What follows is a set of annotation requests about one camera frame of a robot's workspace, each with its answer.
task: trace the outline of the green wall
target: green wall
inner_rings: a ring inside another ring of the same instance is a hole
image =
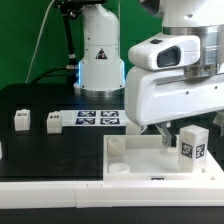
[[[51,0],[0,0],[0,89],[9,84],[25,82],[43,16],[50,2]],[[119,0],[108,0],[104,7],[118,15],[118,2]],[[120,2],[121,58],[128,71],[132,67],[128,62],[128,50],[160,32],[161,20],[151,17],[138,5],[137,0]],[[81,59],[81,18],[72,21],[71,25],[75,50]],[[30,80],[47,69],[66,64],[67,45],[61,15],[59,10],[51,9]]]

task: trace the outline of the small cube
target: small cube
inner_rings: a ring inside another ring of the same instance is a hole
[[[59,111],[48,114],[47,118],[47,133],[61,133],[62,131],[62,117]]]
[[[147,126],[138,126],[131,121],[126,122],[126,135],[141,135]]]
[[[207,129],[190,125],[180,129],[178,165],[187,172],[201,172],[206,167]]]
[[[14,123],[16,131],[30,130],[30,110],[17,110],[14,117]]]

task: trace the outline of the blue light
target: blue light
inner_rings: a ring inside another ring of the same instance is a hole
[[[123,72],[123,83],[125,85],[125,64],[123,61],[122,61],[122,72]]]
[[[81,63],[79,62],[79,80],[78,80],[78,85],[81,85]]]

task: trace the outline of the cube with marker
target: cube with marker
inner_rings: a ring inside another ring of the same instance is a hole
[[[15,131],[28,131],[30,129],[30,110],[17,110],[14,124]]]
[[[184,172],[202,172],[206,168],[209,131],[195,125],[180,129],[178,165]]]
[[[56,134],[62,131],[62,117],[59,111],[48,114],[47,118],[47,133]]]

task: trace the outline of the black table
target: black table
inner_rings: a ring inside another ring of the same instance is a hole
[[[46,119],[58,110],[122,110],[123,96],[112,99],[73,94],[66,85],[11,85],[0,91],[0,181],[102,180],[103,135],[125,134],[124,127],[63,127],[48,135]],[[16,110],[30,109],[31,129],[15,132]],[[174,121],[208,127],[214,114]],[[223,138],[210,140],[210,151],[224,166]],[[141,207],[0,210],[0,223],[222,223],[222,207]]]

